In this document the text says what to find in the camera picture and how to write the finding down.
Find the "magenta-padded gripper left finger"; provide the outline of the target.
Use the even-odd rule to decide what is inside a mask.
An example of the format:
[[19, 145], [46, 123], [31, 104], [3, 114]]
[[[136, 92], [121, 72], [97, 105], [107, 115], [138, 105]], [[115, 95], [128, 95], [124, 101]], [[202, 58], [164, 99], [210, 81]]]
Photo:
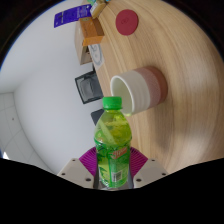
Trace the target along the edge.
[[58, 176], [78, 186], [98, 188], [98, 164], [96, 148], [85, 152], [80, 158], [72, 158], [58, 173]]

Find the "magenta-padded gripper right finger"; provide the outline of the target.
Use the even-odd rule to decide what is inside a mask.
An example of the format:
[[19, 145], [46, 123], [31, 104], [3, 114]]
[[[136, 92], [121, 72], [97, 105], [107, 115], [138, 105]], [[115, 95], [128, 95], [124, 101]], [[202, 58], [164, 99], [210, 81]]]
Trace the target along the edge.
[[128, 186], [136, 189], [168, 175], [156, 159], [148, 159], [139, 150], [130, 149]]

